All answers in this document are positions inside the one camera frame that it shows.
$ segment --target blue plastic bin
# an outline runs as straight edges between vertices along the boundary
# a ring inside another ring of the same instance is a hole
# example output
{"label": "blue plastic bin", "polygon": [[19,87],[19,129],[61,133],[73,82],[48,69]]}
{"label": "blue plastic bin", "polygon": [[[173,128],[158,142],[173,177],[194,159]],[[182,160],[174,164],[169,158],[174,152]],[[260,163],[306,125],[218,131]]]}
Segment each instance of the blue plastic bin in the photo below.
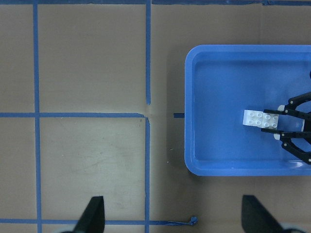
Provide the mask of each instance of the blue plastic bin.
{"label": "blue plastic bin", "polygon": [[[310,92],[310,70],[311,46],[193,48],[185,64],[188,169],[201,176],[311,175],[311,166],[282,149],[272,134],[242,125],[244,109],[277,109]],[[311,105],[299,110],[310,112]],[[294,117],[279,118],[278,129],[300,131],[301,126]]]}

